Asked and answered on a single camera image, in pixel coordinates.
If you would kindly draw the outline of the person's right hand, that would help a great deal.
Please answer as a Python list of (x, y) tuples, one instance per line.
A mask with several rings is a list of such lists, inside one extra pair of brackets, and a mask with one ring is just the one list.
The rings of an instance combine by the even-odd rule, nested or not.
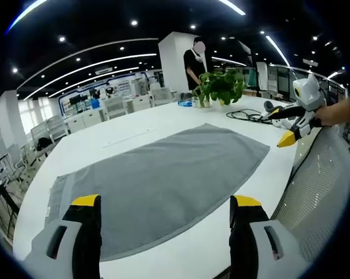
[(341, 107), (336, 105), (322, 106), (315, 113), (323, 126), (333, 126), (342, 122)]

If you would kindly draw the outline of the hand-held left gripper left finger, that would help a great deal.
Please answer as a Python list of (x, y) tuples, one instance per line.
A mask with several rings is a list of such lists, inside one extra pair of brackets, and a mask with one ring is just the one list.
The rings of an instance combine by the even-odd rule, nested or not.
[(101, 197), (75, 199), (32, 240), (23, 266), (32, 278), (100, 278)]

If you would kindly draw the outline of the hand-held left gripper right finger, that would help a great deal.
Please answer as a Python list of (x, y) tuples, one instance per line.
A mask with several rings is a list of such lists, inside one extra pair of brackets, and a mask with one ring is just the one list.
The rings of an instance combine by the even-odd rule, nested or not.
[(230, 197), (230, 278), (300, 278), (306, 270), (298, 241), (261, 203)]

